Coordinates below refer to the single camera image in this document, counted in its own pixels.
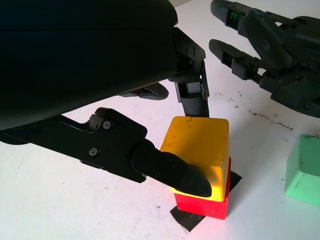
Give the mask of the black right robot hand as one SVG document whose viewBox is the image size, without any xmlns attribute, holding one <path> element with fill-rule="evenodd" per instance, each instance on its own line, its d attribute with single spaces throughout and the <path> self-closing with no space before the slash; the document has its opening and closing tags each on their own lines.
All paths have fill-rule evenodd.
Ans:
<svg viewBox="0 0 320 240">
<path fill-rule="evenodd" d="M 257 57 L 212 39 L 210 51 L 242 80 L 252 80 L 273 101 L 301 114 L 320 116 L 320 21 L 293 19 L 243 5 L 214 0 L 210 11 L 248 39 Z"/>
</svg>

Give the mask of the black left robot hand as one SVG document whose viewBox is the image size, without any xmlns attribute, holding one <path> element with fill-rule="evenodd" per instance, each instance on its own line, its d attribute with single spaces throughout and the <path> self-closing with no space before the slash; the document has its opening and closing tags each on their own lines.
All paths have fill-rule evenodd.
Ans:
<svg viewBox="0 0 320 240">
<path fill-rule="evenodd" d="M 206 53 L 177 23 L 167 0 L 1 1 L 0 140 L 210 197 L 203 173 L 125 115 L 100 107 L 84 123 L 65 117 L 114 96 L 163 100 L 169 80 L 186 116 L 208 118 Z"/>
</svg>

